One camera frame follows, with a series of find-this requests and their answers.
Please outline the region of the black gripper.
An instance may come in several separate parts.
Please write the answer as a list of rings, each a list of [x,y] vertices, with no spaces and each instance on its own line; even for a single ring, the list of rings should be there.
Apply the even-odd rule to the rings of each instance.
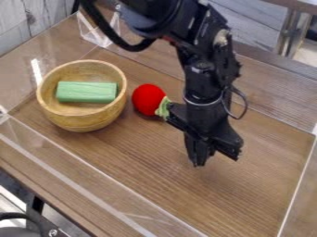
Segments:
[[[216,152],[237,161],[243,139],[230,126],[221,103],[211,106],[171,103],[167,123],[183,131],[188,159],[203,167]]]

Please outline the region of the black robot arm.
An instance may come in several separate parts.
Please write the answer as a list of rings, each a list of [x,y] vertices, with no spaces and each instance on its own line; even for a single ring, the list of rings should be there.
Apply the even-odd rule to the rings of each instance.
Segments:
[[[109,26],[93,0],[79,0],[92,22],[126,51],[140,52],[155,40],[175,48],[184,72],[182,104],[167,105],[167,122],[184,134],[190,161],[203,166],[215,153],[239,158],[243,139],[229,121],[231,95],[242,64],[235,58],[227,21],[206,0],[118,0],[118,12],[140,37],[130,44]]]

